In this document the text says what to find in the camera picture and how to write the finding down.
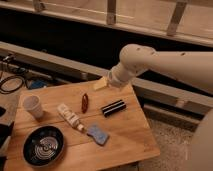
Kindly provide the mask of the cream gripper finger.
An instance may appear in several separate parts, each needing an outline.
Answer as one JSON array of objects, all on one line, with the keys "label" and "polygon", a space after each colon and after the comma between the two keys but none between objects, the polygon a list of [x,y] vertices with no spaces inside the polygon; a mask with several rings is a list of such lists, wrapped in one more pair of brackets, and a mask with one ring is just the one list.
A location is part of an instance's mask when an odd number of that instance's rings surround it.
[{"label": "cream gripper finger", "polygon": [[107,78],[106,77],[102,77],[101,79],[99,79],[93,86],[93,88],[95,90],[99,90],[102,88],[105,88],[108,86],[108,82],[107,82]]}]

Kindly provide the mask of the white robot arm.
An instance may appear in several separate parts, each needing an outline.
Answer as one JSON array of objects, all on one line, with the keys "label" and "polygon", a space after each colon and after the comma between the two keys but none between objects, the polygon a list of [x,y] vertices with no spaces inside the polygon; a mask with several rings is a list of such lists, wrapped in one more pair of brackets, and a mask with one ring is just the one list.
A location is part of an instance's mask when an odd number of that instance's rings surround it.
[{"label": "white robot arm", "polygon": [[[121,49],[119,63],[94,84],[94,89],[126,86],[147,70],[213,95],[213,52],[156,51],[138,44]],[[213,107],[196,129],[181,171],[213,171]]]}]

